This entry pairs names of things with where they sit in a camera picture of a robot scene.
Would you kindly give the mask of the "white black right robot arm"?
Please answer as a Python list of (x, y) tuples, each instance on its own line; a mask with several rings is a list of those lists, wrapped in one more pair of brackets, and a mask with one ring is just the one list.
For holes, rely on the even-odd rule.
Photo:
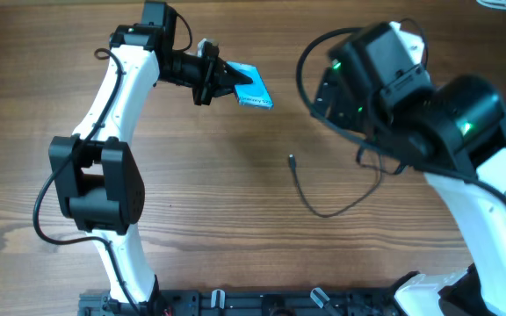
[(454, 218), (472, 264), (411, 272), (392, 292), (406, 315), (506, 315), (506, 104), (477, 75), (436, 87), (422, 34), (397, 22), (332, 32), (337, 43), (311, 114), (378, 156), (423, 173)]

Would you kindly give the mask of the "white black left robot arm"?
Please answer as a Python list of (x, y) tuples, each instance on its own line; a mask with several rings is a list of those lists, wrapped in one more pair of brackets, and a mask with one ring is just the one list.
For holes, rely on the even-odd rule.
[(163, 1), (147, 1), (141, 21), (119, 25), (106, 48), (94, 56), (107, 60), (105, 77), (90, 110), (69, 137), (56, 136), (48, 149), (52, 173), (33, 206), (33, 227), (45, 242), (66, 246), (73, 240), (46, 235), (40, 209), (55, 187), (62, 215), (84, 233), (82, 242), (96, 245), (110, 281), (105, 309), (114, 315), (169, 315), (154, 271), (145, 258), (138, 222), (145, 185), (131, 143), (148, 93), (159, 83), (192, 91), (196, 105), (208, 105), (250, 75), (219, 56), (210, 40), (197, 54), (174, 47), (181, 15)]

